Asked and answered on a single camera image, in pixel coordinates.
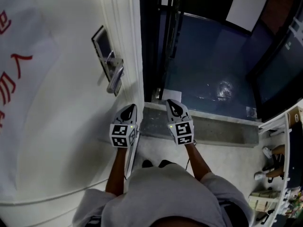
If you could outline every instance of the white shelf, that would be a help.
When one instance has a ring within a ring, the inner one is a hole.
[[[266,201],[266,202],[279,202],[278,198],[264,198],[264,197],[257,197],[257,196],[249,196],[248,197],[249,200],[258,200],[258,201]]]
[[[281,188],[281,192],[279,198],[277,198],[277,206],[275,211],[270,215],[268,218],[268,226],[272,226],[276,222],[276,216],[280,212],[281,206],[283,204],[283,199],[285,198],[285,192],[287,190],[287,182],[289,181],[288,178],[288,170],[289,170],[289,158],[290,158],[290,137],[289,133],[291,129],[289,128],[287,112],[281,114],[280,116],[262,124],[259,126],[261,129],[259,131],[260,134],[265,133],[268,130],[278,130],[280,132],[284,132],[285,136],[285,161],[284,161],[284,179],[283,185]]]

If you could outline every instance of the gray t-shirt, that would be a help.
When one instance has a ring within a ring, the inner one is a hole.
[[[134,171],[128,191],[119,197],[97,189],[86,190],[73,226],[149,227],[158,219],[180,216],[209,227],[232,227],[224,208],[230,203],[240,208],[251,226],[253,211],[230,182],[213,173],[199,182],[181,166],[169,164]]]

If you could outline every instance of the qr-like marker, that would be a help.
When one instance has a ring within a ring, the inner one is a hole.
[[[191,134],[189,123],[176,124],[177,136]]]
[[[126,125],[115,125],[113,129],[113,135],[126,135]]]
[[[127,147],[126,138],[113,137],[113,144],[117,147]]]
[[[191,142],[191,135],[178,138],[178,145],[187,144]]]

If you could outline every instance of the red chinese character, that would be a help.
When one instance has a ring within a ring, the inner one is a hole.
[[[3,10],[3,12],[0,13],[0,35],[8,29],[10,24],[11,20],[8,20],[8,17],[6,16],[5,11]]]
[[[0,128],[2,128],[2,124],[1,124],[1,119],[4,119],[5,118],[5,113],[3,113],[1,110],[0,110]]]
[[[21,77],[21,70],[20,70],[20,64],[19,64],[19,59],[21,60],[31,60],[33,58],[32,55],[30,56],[22,56],[18,54],[11,54],[11,58],[15,58],[16,64],[17,64],[17,69],[18,69],[18,79]]]
[[[7,82],[9,82],[13,86],[12,91],[9,90]],[[10,102],[10,94],[15,92],[16,84],[5,72],[3,72],[2,76],[0,77],[0,93],[2,95],[3,105],[5,105],[6,104],[6,97],[5,97],[2,85],[4,86],[4,88],[6,90],[7,97],[8,97],[8,102]]]

